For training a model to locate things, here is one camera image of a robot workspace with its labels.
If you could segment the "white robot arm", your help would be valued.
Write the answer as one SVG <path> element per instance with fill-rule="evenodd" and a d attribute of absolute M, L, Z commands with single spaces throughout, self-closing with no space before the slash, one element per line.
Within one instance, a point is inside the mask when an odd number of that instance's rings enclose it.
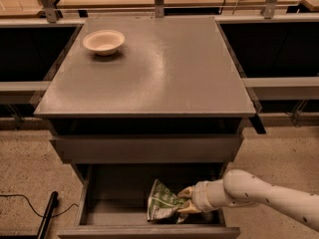
<path fill-rule="evenodd" d="M 218 208 L 264 204 L 319 231 L 319 196 L 267 183 L 243 170 L 226 172 L 222 179 L 200 181 L 182 190 L 178 198 L 186 202 L 178 209 L 182 214 L 207 213 Z"/>

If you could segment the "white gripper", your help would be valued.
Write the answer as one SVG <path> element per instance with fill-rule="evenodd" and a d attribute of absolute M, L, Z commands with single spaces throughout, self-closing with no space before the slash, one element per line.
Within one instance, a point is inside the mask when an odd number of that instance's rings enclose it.
<path fill-rule="evenodd" d="M 178 198 L 191 198 L 178 210 L 181 214 L 206 213 L 213 209 L 207 197 L 207 181 L 198 182 L 193 187 L 189 186 L 177 194 Z"/>

